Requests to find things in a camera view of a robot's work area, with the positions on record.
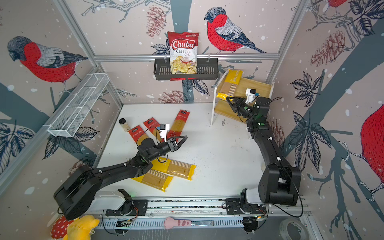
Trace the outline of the yellow pasta bag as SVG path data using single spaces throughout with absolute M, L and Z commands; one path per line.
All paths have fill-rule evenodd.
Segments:
M 172 176 L 168 176 L 164 173 L 149 170 L 146 174 L 133 178 L 136 182 L 142 183 L 149 187 L 155 188 L 162 192 L 165 192 L 171 181 L 173 180 Z
M 234 97 L 242 75 L 243 71 L 241 70 L 229 70 L 224 83 L 217 94 L 217 98 L 225 101 L 227 97 Z
M 169 174 L 174 177 L 187 179 L 189 181 L 192 180 L 192 176 L 194 175 L 195 169 L 197 167 L 196 165 L 191 165 L 164 157 L 159 157 L 158 159 L 153 160 L 152 164 L 152 170 Z

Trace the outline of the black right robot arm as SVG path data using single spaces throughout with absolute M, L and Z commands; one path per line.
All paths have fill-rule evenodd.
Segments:
M 247 130 L 258 145 L 266 168 L 259 182 L 263 203 L 294 206 L 299 199 L 301 172 L 283 157 L 272 127 L 267 121 L 272 100 L 257 97 L 251 106 L 245 98 L 227 97 L 227 103 L 238 117 L 246 119 Z

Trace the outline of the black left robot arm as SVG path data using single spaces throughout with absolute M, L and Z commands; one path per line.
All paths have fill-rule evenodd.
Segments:
M 58 213 L 67 220 L 80 217 L 89 209 L 100 189 L 145 175 L 153 167 L 152 161 L 177 151 L 187 139 L 187 136 L 171 137 L 159 144 L 153 139 L 145 139 L 137 147 L 137 154 L 127 162 L 103 168 L 79 167 L 54 193 Z

